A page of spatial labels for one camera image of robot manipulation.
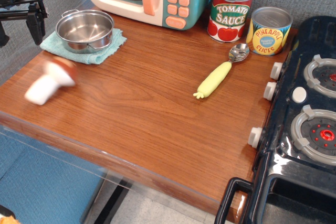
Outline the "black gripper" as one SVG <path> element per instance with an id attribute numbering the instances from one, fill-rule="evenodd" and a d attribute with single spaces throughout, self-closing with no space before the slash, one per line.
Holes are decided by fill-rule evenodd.
<path id="1" fill-rule="evenodd" d="M 11 10 L 12 7 L 29 4 L 27 10 Z M 40 45 L 46 34 L 44 19 L 48 17 L 43 0 L 1 0 L 1 21 L 26 19 L 26 24 L 36 45 Z M 0 23 L 0 47 L 9 41 Z"/>

